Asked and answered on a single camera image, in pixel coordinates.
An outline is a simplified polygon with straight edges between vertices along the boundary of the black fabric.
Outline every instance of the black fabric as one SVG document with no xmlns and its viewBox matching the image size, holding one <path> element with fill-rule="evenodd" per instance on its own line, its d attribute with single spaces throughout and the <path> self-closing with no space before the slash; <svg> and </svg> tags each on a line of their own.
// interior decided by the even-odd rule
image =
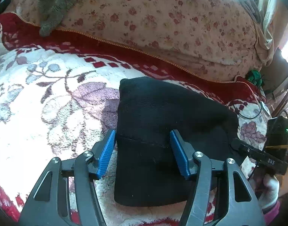
<svg viewBox="0 0 288 226">
<path fill-rule="evenodd" d="M 238 118 L 227 107 L 149 77 L 123 79 L 119 91 L 117 203 L 158 206 L 187 199 L 191 182 L 180 175 L 170 147 L 173 129 L 209 158 L 232 157 L 242 164 L 245 157 L 229 145 L 237 137 Z"/>
</svg>

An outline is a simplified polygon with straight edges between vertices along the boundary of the ribbed blue pad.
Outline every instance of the ribbed blue pad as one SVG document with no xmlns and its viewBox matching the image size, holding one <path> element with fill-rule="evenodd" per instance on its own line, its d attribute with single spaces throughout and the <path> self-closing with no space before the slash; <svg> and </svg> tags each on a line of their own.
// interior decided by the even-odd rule
<svg viewBox="0 0 288 226">
<path fill-rule="evenodd" d="M 175 160 L 177 162 L 177 166 L 179 167 L 180 173 L 185 179 L 189 179 L 190 177 L 190 169 L 188 164 L 188 159 L 184 153 L 184 150 L 178 141 L 175 133 L 173 131 L 170 132 L 170 145 L 173 150 L 173 154 L 175 156 Z"/>
<path fill-rule="evenodd" d="M 102 178 L 102 176 L 105 175 L 111 154 L 113 153 L 113 148 L 115 146 L 115 136 L 116 131 L 113 130 L 103 148 L 103 151 L 101 152 L 100 157 L 98 158 L 98 171 L 97 176 L 98 178 Z"/>
</svg>

